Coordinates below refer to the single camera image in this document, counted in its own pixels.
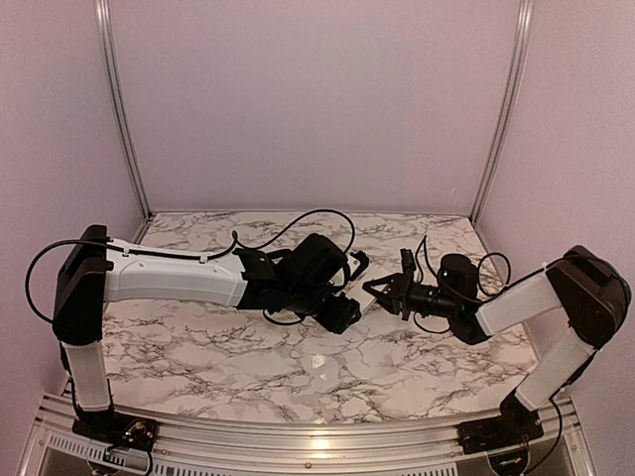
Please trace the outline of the white remote control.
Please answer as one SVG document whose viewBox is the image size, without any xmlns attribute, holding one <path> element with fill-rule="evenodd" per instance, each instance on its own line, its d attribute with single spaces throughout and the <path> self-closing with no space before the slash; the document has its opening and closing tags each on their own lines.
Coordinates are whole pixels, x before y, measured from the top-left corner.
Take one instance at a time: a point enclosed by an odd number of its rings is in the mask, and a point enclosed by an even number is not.
<svg viewBox="0 0 635 476">
<path fill-rule="evenodd" d="M 362 281 L 349 284 L 344 289 L 343 294 L 346 298 L 353 299 L 359 303 L 361 314 L 365 314 L 376 302 L 376 297 L 363 289 Z"/>
</svg>

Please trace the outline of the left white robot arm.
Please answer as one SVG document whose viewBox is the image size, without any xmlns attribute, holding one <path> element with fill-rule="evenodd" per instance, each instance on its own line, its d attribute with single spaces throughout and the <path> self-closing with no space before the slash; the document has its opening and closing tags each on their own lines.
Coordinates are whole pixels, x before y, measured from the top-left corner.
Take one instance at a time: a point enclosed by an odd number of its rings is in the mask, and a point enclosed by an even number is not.
<svg viewBox="0 0 635 476">
<path fill-rule="evenodd" d="M 126 428 L 105 373 L 102 319 L 108 302 L 167 299 L 269 315 L 290 311 L 335 334 L 362 315 L 360 303 L 343 291 L 353 275 L 346 253 L 315 233 L 294 249 L 233 245 L 209 254 L 137 246 L 91 225 L 71 244 L 58 273 L 53 331 L 72 378 L 76 414 L 105 441 L 118 440 Z"/>
</svg>

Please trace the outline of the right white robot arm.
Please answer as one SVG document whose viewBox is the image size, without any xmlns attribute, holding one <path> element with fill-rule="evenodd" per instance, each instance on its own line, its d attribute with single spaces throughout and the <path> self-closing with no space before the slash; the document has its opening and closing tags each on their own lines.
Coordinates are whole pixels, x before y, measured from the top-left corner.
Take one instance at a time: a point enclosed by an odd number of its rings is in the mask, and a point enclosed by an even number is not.
<svg viewBox="0 0 635 476">
<path fill-rule="evenodd" d="M 582 246 L 505 287 L 487 299 L 477 296 L 479 269 L 460 254 L 443 256 L 436 284 L 416 282 L 417 259 L 401 252 L 402 270 L 363 288 L 388 312 L 447 320 L 451 333 L 475 345 L 521 322 L 562 309 L 568 329 L 535 369 L 503 400 L 491 434 L 511 444 L 530 427 L 530 418 L 561 388 L 572 384 L 594 355 L 616 334 L 627 316 L 632 292 L 605 260 Z"/>
</svg>

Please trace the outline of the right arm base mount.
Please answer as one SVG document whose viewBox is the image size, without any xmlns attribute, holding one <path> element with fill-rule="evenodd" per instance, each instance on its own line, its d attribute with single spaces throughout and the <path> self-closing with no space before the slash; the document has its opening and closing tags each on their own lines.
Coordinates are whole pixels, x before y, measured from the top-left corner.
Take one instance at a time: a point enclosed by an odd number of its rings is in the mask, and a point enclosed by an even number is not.
<svg viewBox="0 0 635 476">
<path fill-rule="evenodd" d="M 458 443 L 465 454 L 496 450 L 524 444 L 544 435 L 536 417 L 527 423 L 516 424 L 503 416 L 465 421 L 457 427 Z"/>
</svg>

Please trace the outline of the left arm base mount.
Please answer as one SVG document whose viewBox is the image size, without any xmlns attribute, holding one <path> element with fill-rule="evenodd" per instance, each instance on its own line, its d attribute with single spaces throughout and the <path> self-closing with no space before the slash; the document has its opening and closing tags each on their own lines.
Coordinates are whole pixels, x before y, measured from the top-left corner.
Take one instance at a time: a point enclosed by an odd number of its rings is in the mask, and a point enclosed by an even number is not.
<svg viewBox="0 0 635 476">
<path fill-rule="evenodd" d="M 89 414 L 78 417 L 71 430 L 80 436 L 107 443 L 111 449 L 122 447 L 151 451 L 157 436 L 158 422 L 119 412 Z"/>
</svg>

